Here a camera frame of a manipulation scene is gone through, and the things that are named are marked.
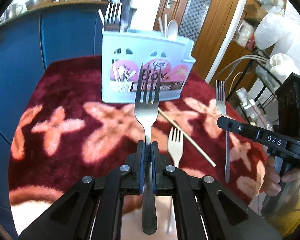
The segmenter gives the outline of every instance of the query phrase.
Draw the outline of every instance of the cutlery box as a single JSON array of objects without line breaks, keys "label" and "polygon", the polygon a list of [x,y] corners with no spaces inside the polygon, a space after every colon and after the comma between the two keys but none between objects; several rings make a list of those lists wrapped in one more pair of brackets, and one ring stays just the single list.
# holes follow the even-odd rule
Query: cutlery box
[{"label": "cutlery box", "polygon": [[134,103],[142,64],[142,90],[152,75],[154,86],[161,68],[160,100],[173,100],[180,93],[195,62],[194,42],[178,36],[167,40],[158,31],[128,29],[125,33],[102,31],[102,100],[105,103]]}]

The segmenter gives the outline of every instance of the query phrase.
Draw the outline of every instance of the metal pitcher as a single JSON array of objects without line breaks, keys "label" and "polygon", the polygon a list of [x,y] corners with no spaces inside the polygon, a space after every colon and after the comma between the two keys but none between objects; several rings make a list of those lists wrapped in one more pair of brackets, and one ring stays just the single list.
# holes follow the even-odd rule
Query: metal pitcher
[{"label": "metal pitcher", "polygon": [[[17,9],[19,6],[21,6],[21,11],[18,13]],[[18,16],[22,12],[22,10],[23,10],[22,4],[13,3],[9,5],[9,7],[4,11],[2,20],[5,21],[15,16]]]}]

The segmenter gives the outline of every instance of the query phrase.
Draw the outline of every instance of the silver screw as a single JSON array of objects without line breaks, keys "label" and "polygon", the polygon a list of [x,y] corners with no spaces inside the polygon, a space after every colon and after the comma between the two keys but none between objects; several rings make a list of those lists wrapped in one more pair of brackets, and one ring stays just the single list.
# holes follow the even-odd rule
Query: silver screw
[{"label": "silver screw", "polygon": [[91,176],[84,176],[82,178],[82,182],[83,183],[90,183],[92,181],[92,177]]},{"label": "silver screw", "polygon": [[122,165],[120,167],[120,171],[128,171],[128,170],[130,170],[130,166],[128,166],[128,165]]},{"label": "silver screw", "polygon": [[176,170],[176,168],[173,165],[166,166],[166,171],[168,171],[168,172],[174,172],[175,170]]},{"label": "silver screw", "polygon": [[206,183],[212,183],[214,181],[212,176],[205,176],[203,179]]}]

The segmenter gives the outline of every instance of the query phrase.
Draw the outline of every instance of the fork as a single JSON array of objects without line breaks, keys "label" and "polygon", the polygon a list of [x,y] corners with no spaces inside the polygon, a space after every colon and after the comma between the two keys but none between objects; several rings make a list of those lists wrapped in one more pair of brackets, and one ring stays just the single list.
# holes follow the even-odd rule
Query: fork
[{"label": "fork", "polygon": [[152,181],[152,162],[151,162],[151,127],[158,117],[159,107],[159,90],[160,90],[160,79],[161,79],[161,68],[158,73],[158,80],[155,88],[154,100],[152,101],[152,94],[154,91],[154,73],[151,78],[151,86],[149,91],[149,97],[147,98],[148,90],[148,77],[149,77],[149,64],[146,72],[146,81],[144,83],[143,100],[141,102],[141,90],[142,90],[142,77],[143,75],[143,64],[140,68],[139,80],[136,92],[136,101],[134,106],[134,114],[138,122],[143,126],[145,130],[146,138],[146,150],[145,150],[145,174],[144,174],[144,185],[143,185],[143,199],[142,199],[142,229],[147,235],[152,235],[156,232],[157,215],[155,210],[154,202],[154,188]]},{"label": "fork", "polygon": [[[175,167],[179,167],[179,162],[183,153],[183,132],[178,128],[171,128],[168,139],[168,152],[173,160]],[[173,209],[173,201],[170,203],[170,218],[168,223],[168,234],[172,234],[175,224],[175,214]]]},{"label": "fork", "polygon": [[105,31],[113,31],[118,32],[120,31],[120,18],[121,18],[121,11],[122,11],[122,3],[109,3],[108,8],[106,11],[105,16],[105,24],[104,24],[104,30]]},{"label": "fork", "polygon": [[[226,116],[226,100],[225,100],[225,83],[216,81],[216,105],[222,116]],[[226,167],[225,182],[229,183],[230,179],[230,154],[229,154],[229,131],[226,131]]]}]

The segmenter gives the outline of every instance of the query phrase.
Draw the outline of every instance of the blue cabinet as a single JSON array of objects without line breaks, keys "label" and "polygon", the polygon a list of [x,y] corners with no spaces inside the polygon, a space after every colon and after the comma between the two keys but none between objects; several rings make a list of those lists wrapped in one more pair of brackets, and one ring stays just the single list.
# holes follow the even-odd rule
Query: blue cabinet
[{"label": "blue cabinet", "polygon": [[44,12],[41,40],[45,67],[53,61],[101,54],[102,28],[98,7]]},{"label": "blue cabinet", "polygon": [[39,15],[0,26],[0,132],[10,143],[43,73]]},{"label": "blue cabinet", "polygon": [[9,156],[10,145],[0,136],[0,224],[13,239],[17,239],[9,201]]}]

